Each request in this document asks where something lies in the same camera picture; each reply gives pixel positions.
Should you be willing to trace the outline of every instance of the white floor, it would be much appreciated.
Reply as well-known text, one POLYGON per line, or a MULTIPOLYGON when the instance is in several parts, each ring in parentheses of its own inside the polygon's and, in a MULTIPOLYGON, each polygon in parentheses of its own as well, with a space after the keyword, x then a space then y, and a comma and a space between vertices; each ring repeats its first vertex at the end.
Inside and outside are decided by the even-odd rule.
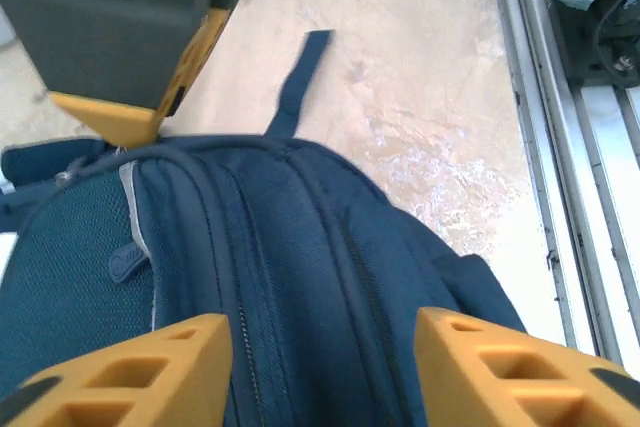
MULTIPOLYGON (((561 342, 495 0, 241 0, 170 132, 261 132, 304 33, 336 30, 300 136, 361 167, 561 342)), ((0 146, 78 135, 19 45, 0 53, 0 146)))

